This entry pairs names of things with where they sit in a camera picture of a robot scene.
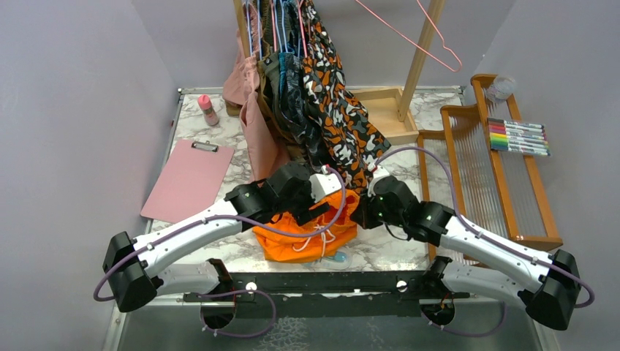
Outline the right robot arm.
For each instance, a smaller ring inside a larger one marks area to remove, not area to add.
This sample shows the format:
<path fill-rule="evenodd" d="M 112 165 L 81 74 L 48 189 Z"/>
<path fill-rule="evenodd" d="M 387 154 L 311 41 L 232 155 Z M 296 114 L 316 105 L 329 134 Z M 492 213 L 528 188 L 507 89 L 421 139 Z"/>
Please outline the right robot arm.
<path fill-rule="evenodd" d="M 558 331 L 568 329 L 583 284 L 575 257 L 522 246 L 477 227 L 468 219 L 433 201 L 419 201 L 394 176 L 379 180 L 364 192 L 352 220 L 365 229 L 384 224 L 401 228 L 409 240 L 444 247 L 480 261 L 468 268 L 445 258 L 442 270 L 422 278 L 423 291 L 438 298 L 445 292 L 471 293 L 521 307 L 538 323 Z"/>

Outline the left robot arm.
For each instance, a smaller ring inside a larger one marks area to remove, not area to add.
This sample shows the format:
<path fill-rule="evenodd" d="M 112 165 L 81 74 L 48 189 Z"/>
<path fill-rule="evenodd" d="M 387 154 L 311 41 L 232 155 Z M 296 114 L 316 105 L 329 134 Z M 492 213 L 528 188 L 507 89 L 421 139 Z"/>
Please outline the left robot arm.
<path fill-rule="evenodd" d="M 269 223 L 279 214 L 292 214 L 298 221 L 318 216 L 319 202 L 342 191 L 342 178 L 324 166 L 318 173 L 298 163 L 280 167 L 271 177 L 240 184 L 205 210 L 159 232 L 132 238 L 127 232 L 114 235 L 102 263 L 104 277 L 93 298 L 115 301 L 120 312 L 133 312 L 158 295 L 179 293 L 184 284 L 165 276 L 165 271 L 198 249 Z M 112 295 L 100 295 L 108 284 Z"/>

